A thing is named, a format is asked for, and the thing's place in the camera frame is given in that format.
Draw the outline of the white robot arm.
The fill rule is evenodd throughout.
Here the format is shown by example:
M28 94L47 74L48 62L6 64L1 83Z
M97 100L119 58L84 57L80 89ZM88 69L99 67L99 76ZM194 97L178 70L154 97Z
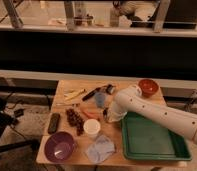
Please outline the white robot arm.
M107 109L107 121L120 121L128 112L136 112L197 144L197 114L147 101L137 85L116 93Z

